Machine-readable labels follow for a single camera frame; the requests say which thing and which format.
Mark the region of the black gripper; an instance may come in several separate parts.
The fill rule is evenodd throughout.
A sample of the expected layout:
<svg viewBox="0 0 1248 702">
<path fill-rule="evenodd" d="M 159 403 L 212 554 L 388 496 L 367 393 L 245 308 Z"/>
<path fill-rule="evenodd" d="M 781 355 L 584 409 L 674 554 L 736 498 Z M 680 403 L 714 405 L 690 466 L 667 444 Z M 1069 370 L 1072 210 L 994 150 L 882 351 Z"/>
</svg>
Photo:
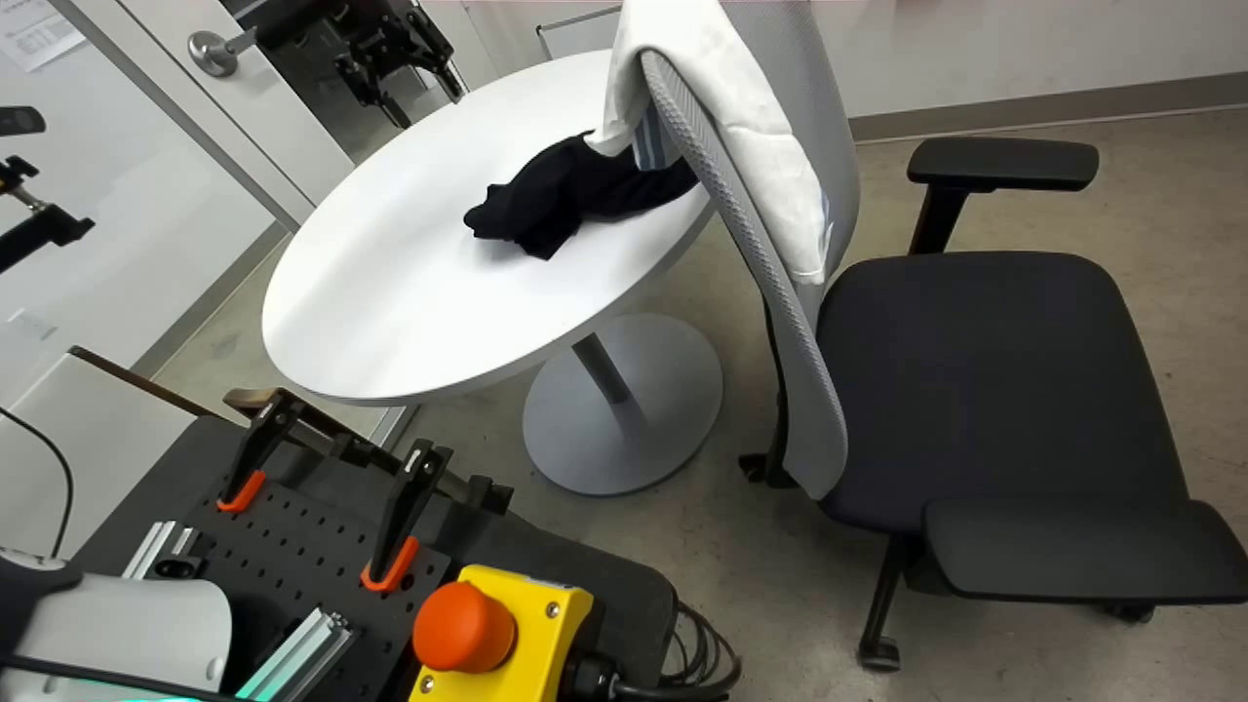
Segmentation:
<svg viewBox="0 0 1248 702">
<path fill-rule="evenodd" d="M 411 129 L 411 115 L 381 85 L 397 67 L 430 69 L 449 102 L 463 98 L 462 78 L 453 74 L 453 45 L 432 22 L 422 6 L 393 8 L 389 0 L 346 0 L 341 13 L 341 32 L 346 52 L 341 54 L 341 78 L 357 94 L 378 94 L 378 108 L 397 129 Z"/>
</svg>

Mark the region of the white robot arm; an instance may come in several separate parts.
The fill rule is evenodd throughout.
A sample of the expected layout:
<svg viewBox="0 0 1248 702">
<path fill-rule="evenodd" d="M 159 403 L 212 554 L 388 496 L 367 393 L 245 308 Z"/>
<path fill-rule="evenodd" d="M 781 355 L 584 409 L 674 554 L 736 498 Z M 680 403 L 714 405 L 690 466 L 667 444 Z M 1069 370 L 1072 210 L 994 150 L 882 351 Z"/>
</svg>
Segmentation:
<svg viewBox="0 0 1248 702">
<path fill-rule="evenodd" d="M 449 102 L 463 98 L 453 45 L 417 0 L 228 0 L 228 8 L 257 48 L 294 45 L 324 22 L 341 41 L 335 74 L 350 98 L 397 129 L 411 129 L 411 115 L 388 78 L 404 67 L 426 69 Z"/>
</svg>

